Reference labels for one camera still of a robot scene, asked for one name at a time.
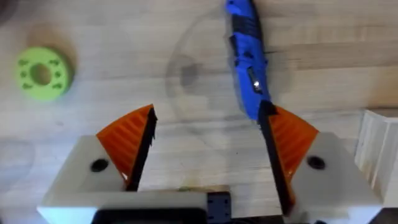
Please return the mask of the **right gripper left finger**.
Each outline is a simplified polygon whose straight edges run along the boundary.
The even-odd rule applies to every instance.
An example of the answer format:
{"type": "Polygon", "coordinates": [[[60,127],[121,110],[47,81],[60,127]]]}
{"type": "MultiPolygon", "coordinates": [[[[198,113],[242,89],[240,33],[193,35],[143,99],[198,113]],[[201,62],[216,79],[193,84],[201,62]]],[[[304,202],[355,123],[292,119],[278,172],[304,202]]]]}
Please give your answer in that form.
{"type": "Polygon", "coordinates": [[[41,205],[54,205],[58,197],[79,193],[136,191],[156,125],[154,105],[147,105],[118,118],[95,135],[82,136],[41,205]]]}

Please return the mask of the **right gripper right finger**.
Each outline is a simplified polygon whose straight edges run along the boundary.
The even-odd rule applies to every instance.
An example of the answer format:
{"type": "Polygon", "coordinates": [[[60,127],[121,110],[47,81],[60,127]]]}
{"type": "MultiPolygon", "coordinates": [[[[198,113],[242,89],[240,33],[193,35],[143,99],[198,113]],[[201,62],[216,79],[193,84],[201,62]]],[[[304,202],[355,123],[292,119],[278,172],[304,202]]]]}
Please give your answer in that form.
{"type": "Polygon", "coordinates": [[[335,134],[269,101],[261,102],[258,123],[285,223],[369,223],[382,210],[335,134]]]}

